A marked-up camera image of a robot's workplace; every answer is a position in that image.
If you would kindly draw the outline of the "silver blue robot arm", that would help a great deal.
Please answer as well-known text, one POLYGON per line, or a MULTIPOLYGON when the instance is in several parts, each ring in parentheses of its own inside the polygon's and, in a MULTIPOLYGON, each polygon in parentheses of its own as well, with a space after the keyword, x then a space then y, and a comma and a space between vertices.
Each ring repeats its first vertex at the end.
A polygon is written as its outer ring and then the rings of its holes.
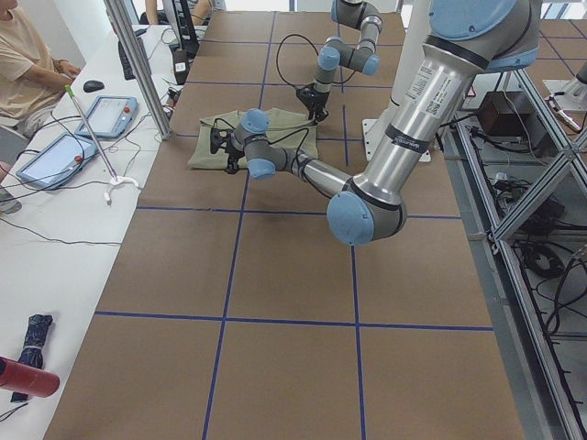
POLYGON ((525 68, 537 56, 538 1, 432 1, 414 11, 422 34, 421 63, 401 100, 379 120, 382 133, 366 169, 354 176, 300 148, 269 141, 269 120, 250 109, 233 129, 215 130, 212 151, 227 154, 227 171, 245 159, 249 175, 288 171, 329 199, 327 221, 342 243, 355 246, 398 233, 406 219, 401 190, 459 99, 482 73, 525 68))
POLYGON ((360 38, 355 46, 347 44, 341 37, 328 38, 318 52, 314 80, 296 88, 296 97, 308 111, 308 118, 316 122, 328 116, 327 100, 339 67, 372 76, 380 65, 376 50, 382 32, 382 16, 373 4, 333 1, 331 18, 337 24, 358 30, 360 38))

